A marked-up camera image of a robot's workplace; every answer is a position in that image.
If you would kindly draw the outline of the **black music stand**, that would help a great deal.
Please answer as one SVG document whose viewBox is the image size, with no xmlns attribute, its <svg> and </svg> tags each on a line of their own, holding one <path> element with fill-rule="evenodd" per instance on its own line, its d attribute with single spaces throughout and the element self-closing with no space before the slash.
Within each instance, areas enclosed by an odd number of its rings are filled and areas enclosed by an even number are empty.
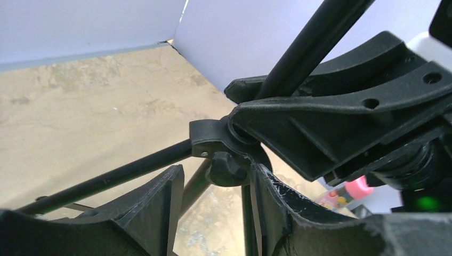
<svg viewBox="0 0 452 256">
<path fill-rule="evenodd" d="M 211 184 L 222 187 L 241 186 L 246 254 L 254 255 L 251 170 L 253 164 L 261 164 L 271 171 L 267 154 L 258 140 L 233 125 L 229 117 L 191 122 L 189 132 L 188 140 L 49 197 L 41 197 L 14 211 L 37 218 L 38 214 L 54 211 L 159 168 L 165 171 L 170 166 L 181 165 L 184 186 L 180 216 Z"/>
</svg>

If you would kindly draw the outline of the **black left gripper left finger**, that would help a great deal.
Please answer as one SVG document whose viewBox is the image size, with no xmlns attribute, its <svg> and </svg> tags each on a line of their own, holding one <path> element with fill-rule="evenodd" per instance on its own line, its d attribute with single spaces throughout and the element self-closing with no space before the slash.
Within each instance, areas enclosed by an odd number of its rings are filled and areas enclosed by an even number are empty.
<svg viewBox="0 0 452 256">
<path fill-rule="evenodd" d="M 172 255 L 183 186 L 183 167 L 173 165 L 75 218 L 1 210 L 1 255 Z"/>
</svg>

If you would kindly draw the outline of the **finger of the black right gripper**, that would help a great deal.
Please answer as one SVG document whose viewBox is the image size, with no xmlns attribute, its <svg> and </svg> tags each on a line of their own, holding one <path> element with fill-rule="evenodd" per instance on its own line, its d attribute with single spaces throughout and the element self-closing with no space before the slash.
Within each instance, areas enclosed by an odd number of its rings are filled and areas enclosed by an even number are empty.
<svg viewBox="0 0 452 256">
<path fill-rule="evenodd" d="M 229 117 L 304 179 L 335 172 L 340 182 L 439 137 L 450 106 L 451 73 L 428 62 L 363 91 L 250 101 Z"/>
<path fill-rule="evenodd" d="M 406 90 L 410 94 L 425 89 L 422 70 L 427 61 L 396 35 L 383 31 L 356 48 L 319 64 L 287 97 L 272 96 L 265 100 L 255 97 L 266 79 L 265 75 L 234 79 L 224 90 L 236 104 L 253 105 L 300 104 L 305 99 L 338 96 L 364 91 L 391 83 L 389 89 Z"/>
</svg>

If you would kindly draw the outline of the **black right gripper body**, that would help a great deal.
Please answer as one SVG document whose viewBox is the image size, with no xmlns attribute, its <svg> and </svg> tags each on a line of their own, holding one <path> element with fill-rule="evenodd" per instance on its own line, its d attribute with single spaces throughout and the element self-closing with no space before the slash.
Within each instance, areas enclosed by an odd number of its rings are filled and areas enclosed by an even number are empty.
<svg viewBox="0 0 452 256">
<path fill-rule="evenodd" d="M 329 185 L 362 175 L 370 183 L 393 188 L 432 187 L 449 171 L 451 124 L 424 123 L 410 129 L 361 123 L 323 136 L 323 152 L 331 159 Z"/>
</svg>

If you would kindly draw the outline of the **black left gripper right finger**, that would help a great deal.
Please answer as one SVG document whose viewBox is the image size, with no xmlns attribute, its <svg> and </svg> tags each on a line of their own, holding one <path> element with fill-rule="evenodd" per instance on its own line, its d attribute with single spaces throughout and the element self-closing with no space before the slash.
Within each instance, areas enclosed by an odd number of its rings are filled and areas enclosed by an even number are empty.
<svg viewBox="0 0 452 256">
<path fill-rule="evenodd" d="M 254 255 L 451 255 L 451 214 L 330 211 L 253 164 Z"/>
</svg>

